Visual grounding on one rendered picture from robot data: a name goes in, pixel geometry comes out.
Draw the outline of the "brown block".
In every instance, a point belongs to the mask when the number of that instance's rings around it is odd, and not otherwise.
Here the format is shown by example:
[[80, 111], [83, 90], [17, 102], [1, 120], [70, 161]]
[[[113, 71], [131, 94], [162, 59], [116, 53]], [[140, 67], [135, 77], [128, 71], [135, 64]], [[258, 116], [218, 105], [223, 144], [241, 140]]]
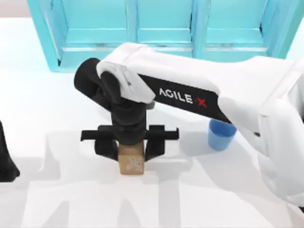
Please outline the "brown block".
[[122, 175], [144, 174], [144, 141], [135, 145], [119, 144], [118, 163]]

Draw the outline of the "blue cup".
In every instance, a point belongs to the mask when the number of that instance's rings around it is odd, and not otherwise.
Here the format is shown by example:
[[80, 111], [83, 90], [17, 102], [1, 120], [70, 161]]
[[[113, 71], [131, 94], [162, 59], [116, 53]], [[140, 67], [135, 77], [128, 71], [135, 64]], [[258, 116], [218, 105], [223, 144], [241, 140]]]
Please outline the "blue cup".
[[232, 142], [237, 129], [234, 125], [211, 119], [209, 122], [208, 145], [216, 151], [223, 151]]

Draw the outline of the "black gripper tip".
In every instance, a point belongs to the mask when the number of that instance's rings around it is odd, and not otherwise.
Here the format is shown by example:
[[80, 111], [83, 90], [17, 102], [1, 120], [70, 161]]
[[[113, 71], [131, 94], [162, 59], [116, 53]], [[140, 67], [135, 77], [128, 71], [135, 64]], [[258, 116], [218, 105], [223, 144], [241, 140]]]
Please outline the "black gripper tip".
[[0, 121], [0, 183], [13, 182], [19, 176], [20, 171], [10, 156]]

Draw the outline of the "light blue rack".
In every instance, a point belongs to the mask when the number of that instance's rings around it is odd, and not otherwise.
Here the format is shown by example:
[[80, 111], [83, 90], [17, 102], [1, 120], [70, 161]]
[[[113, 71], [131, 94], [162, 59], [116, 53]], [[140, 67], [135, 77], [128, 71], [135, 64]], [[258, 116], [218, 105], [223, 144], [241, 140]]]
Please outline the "light blue rack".
[[285, 58], [304, 0], [27, 0], [49, 69], [72, 72], [124, 42], [215, 62]]

